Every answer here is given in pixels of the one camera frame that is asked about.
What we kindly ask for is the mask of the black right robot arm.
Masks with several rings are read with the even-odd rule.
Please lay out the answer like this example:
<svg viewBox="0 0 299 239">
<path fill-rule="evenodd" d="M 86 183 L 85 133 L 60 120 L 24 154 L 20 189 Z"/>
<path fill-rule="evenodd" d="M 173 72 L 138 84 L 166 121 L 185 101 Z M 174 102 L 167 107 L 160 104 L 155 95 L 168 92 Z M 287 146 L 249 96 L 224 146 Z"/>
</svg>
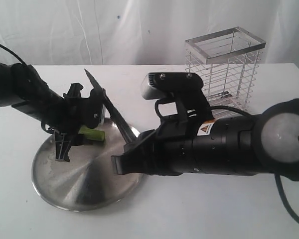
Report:
<svg viewBox="0 0 299 239">
<path fill-rule="evenodd" d="M 299 181 L 299 99 L 262 114 L 213 119 L 211 110 L 180 121 L 166 118 L 112 156 L 119 175 L 273 173 Z"/>
</svg>

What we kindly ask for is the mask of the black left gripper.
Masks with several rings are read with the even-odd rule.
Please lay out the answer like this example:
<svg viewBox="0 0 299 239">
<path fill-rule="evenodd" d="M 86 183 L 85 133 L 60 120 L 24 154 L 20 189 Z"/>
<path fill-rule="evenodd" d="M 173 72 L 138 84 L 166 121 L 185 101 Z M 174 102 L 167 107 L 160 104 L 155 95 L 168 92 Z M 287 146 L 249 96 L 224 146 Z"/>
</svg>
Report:
<svg viewBox="0 0 299 239">
<path fill-rule="evenodd" d="M 83 114 L 87 109 L 89 98 L 81 97 L 84 87 L 80 83 L 72 83 L 61 101 L 47 106 L 43 110 L 41 128 L 49 134 L 54 133 L 55 160 L 69 162 L 68 152 L 71 148 L 72 136 L 83 125 Z"/>
</svg>

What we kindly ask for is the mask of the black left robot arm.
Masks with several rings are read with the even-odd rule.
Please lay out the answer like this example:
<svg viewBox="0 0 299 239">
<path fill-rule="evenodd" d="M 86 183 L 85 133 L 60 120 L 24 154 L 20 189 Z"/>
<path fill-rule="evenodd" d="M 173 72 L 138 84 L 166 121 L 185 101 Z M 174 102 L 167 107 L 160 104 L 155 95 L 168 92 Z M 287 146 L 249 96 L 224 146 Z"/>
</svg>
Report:
<svg viewBox="0 0 299 239">
<path fill-rule="evenodd" d="M 81 96 L 82 85 L 73 83 L 63 96 L 51 90 L 32 65 L 0 62 L 0 107 L 11 106 L 41 123 L 54 136 L 57 161 L 68 162 L 71 146 L 79 145 L 78 135 L 87 124 L 87 108 L 92 97 Z"/>
</svg>

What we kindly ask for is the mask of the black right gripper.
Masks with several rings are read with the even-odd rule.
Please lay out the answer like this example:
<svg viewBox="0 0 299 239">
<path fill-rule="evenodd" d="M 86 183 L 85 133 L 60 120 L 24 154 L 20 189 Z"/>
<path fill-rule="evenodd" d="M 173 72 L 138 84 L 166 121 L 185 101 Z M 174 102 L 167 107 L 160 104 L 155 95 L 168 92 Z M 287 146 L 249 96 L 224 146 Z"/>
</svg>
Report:
<svg viewBox="0 0 299 239">
<path fill-rule="evenodd" d="M 190 109 L 169 116 L 157 115 L 160 125 L 156 130 L 140 133 L 124 146 L 122 154 L 111 156 L 114 173 L 215 174 L 215 161 L 207 153 L 211 139 L 201 134 L 202 124 L 214 119 L 211 110 Z"/>
</svg>

